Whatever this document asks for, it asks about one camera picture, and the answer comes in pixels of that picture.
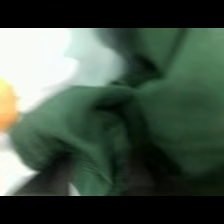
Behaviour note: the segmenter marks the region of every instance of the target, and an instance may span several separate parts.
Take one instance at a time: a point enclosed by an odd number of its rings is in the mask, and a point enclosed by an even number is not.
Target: green garment
[[[41,170],[68,150],[82,195],[121,195],[133,147],[127,129],[139,139],[147,129],[146,138],[178,168],[170,179],[191,195],[224,195],[224,29],[137,29],[133,46],[162,78],[58,94],[13,127],[17,151]]]

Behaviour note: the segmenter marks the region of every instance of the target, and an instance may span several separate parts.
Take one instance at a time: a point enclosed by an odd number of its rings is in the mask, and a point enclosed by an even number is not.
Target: green jacket
[[[135,32],[130,52],[152,71],[49,99],[13,127],[15,148],[37,170],[70,152],[81,195],[122,195],[129,152],[147,153],[150,139],[175,165],[166,174],[174,185],[190,195],[224,195],[224,29]]]

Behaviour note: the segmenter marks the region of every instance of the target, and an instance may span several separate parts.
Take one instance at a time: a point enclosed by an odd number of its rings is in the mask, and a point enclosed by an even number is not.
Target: orange ball
[[[17,96],[13,87],[0,79],[0,132],[7,129],[18,117]]]

